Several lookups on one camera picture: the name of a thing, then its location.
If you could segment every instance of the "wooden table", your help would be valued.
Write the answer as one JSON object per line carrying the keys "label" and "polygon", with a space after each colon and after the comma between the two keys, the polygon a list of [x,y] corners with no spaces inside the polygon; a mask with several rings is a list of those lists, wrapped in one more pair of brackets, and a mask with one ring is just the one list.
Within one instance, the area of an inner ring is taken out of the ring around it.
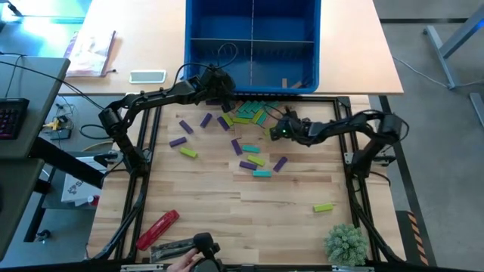
{"label": "wooden table", "polygon": [[[166,70],[172,85],[184,62],[185,0],[94,0],[82,29],[116,30],[105,78],[67,81],[86,94],[155,91],[131,85],[132,70]],[[324,0],[321,4],[320,94],[403,94],[371,0]],[[72,94],[65,86],[61,94]]]}
{"label": "wooden table", "polygon": [[[369,108],[368,96],[352,96],[351,101],[354,113]],[[334,119],[331,104],[291,105],[300,116],[312,120]],[[148,124],[152,124],[154,110],[151,112]],[[226,264],[328,264],[323,238],[334,225],[351,223],[338,138],[307,148],[289,140],[272,142],[255,125],[235,125],[223,131],[213,119],[203,129],[199,124],[206,113],[217,117],[221,110],[204,104],[163,108],[141,232],[164,212],[176,209],[180,219],[155,244],[210,232],[222,248],[217,256]],[[178,124],[181,119],[193,128],[192,135]],[[141,114],[129,129],[133,143],[140,122]],[[274,122],[268,119],[264,125]],[[168,145],[183,136],[188,139],[184,146],[199,153],[196,159]],[[234,138],[240,138],[240,144],[261,147],[260,157],[267,163],[264,169],[271,169],[281,156],[289,162],[272,178],[254,178],[250,171],[239,168],[247,154],[234,154],[230,143]],[[368,139],[358,135],[358,142],[363,147]],[[100,252],[118,228],[128,182],[125,172],[114,172],[106,179],[88,242],[90,255]],[[367,184],[376,228],[396,254],[405,258],[388,183],[372,175]],[[335,204],[333,211],[312,211],[314,204],[326,202]],[[131,235],[129,232],[126,244]],[[138,252],[137,259],[148,256],[149,250]]]}

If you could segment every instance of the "blue bin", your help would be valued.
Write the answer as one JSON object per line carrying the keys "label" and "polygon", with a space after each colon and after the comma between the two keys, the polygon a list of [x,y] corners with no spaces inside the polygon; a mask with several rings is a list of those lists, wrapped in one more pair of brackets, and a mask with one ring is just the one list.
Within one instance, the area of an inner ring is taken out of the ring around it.
{"label": "blue bin", "polygon": [[[320,16],[321,0],[187,0],[185,63],[216,65],[218,49],[230,42],[239,53],[224,70],[237,92],[312,93],[319,84]],[[220,65],[234,54],[224,46]],[[185,74],[203,70],[191,65]]]}

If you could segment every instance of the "black keyboard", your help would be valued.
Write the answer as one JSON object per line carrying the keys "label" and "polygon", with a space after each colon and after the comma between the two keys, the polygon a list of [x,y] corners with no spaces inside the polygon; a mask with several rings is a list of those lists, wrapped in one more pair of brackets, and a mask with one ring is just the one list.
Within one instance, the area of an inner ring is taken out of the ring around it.
{"label": "black keyboard", "polygon": [[25,98],[0,98],[0,141],[17,139],[27,106]]}

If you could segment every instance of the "artificial plant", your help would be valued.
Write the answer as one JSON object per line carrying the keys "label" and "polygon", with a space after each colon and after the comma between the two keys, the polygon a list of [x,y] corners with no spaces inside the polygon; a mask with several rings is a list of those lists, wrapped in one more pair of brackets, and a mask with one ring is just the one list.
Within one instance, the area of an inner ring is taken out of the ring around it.
{"label": "artificial plant", "polygon": [[356,266],[365,264],[368,241],[353,224],[339,224],[324,238],[328,260],[332,264]]}

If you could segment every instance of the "red object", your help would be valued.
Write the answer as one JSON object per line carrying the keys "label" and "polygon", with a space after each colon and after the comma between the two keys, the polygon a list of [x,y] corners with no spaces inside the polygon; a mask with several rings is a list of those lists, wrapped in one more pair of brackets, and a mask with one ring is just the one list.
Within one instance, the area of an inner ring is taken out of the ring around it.
{"label": "red object", "polygon": [[164,216],[162,216],[158,221],[150,227],[150,229],[143,233],[141,237],[139,237],[138,241],[136,242],[136,247],[139,250],[146,250],[151,244],[153,244],[158,237],[161,236],[168,228],[175,223],[175,221],[180,218],[180,215],[176,212],[176,210],[172,210],[167,212]]}

